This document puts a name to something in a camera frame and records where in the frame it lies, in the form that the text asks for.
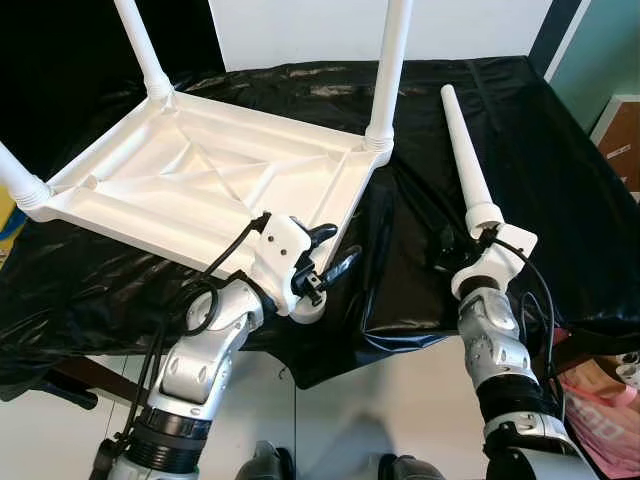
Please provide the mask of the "white plastic table top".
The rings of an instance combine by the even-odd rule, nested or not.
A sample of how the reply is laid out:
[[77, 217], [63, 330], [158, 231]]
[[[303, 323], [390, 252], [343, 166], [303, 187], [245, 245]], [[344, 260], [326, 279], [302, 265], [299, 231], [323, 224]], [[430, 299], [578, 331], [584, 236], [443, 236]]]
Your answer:
[[[314, 251], [320, 273], [371, 174], [389, 159], [390, 151], [367, 151], [360, 134], [173, 93], [125, 114], [44, 180], [47, 204], [22, 211], [218, 278], [248, 276], [268, 212], [303, 229], [333, 223], [337, 236]], [[320, 307], [300, 298], [288, 317], [315, 323], [325, 307], [326, 296]]]

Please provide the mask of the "pink plastic bag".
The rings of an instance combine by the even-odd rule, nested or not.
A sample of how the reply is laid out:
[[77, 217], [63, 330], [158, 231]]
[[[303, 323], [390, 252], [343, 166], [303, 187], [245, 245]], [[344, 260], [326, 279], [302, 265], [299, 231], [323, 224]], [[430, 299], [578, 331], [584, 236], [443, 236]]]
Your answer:
[[591, 358], [559, 375], [567, 419], [594, 465], [609, 480], [640, 476], [640, 392], [636, 364], [623, 356]]

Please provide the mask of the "grey robot foot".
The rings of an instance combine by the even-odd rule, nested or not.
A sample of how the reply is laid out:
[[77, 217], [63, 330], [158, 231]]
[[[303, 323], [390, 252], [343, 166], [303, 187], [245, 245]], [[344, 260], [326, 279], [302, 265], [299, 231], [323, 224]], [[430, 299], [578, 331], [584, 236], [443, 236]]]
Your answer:
[[442, 472], [411, 454], [383, 454], [378, 465], [378, 480], [442, 480]]
[[257, 442], [253, 456], [243, 463], [234, 480], [296, 480], [293, 454], [270, 442]]

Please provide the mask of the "dark brown wooden beam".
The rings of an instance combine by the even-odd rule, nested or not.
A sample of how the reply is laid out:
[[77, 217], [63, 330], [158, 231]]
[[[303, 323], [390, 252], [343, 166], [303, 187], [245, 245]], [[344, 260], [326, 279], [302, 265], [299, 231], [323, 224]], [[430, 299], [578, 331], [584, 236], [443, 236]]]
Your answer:
[[625, 355], [636, 351], [634, 340], [611, 335], [594, 335], [579, 332], [566, 335], [553, 348], [553, 374], [558, 376], [594, 357]]
[[99, 397], [91, 392], [92, 385], [86, 381], [92, 371], [90, 364], [90, 358], [67, 358], [46, 372], [36, 390], [76, 404], [83, 410], [95, 410]]

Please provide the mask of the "black plastic table cloth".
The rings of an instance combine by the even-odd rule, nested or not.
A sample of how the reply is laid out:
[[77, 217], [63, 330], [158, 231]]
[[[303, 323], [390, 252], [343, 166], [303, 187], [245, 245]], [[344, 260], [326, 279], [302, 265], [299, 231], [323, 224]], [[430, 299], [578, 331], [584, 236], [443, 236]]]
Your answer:
[[[312, 325], [270, 320], [246, 342], [298, 388], [430, 346], [456, 332], [435, 232], [461, 238], [465, 205], [440, 99], [453, 84], [495, 204], [539, 237], [509, 287], [550, 292], [572, 332], [637, 343], [639, 211], [556, 91], [524, 58], [407, 61], [392, 159], [376, 170], [342, 244], [364, 248]], [[0, 401], [59, 362], [142, 355], [195, 271], [65, 221], [26, 225], [0, 266]]]

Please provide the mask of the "grey robot left foot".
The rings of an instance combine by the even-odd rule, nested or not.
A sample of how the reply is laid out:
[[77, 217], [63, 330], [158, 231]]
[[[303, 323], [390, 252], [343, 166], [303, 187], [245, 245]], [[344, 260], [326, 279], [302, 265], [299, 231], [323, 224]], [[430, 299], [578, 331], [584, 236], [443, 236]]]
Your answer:
[[253, 456], [243, 463], [234, 480], [296, 480], [293, 454], [270, 442], [257, 442]]

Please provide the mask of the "grey robot right foot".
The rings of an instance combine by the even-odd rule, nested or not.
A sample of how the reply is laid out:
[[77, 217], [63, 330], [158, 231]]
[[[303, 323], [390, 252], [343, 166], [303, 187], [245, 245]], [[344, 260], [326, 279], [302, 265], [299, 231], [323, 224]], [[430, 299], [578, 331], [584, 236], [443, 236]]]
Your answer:
[[378, 465], [378, 480], [442, 480], [442, 472], [411, 454], [383, 454]]

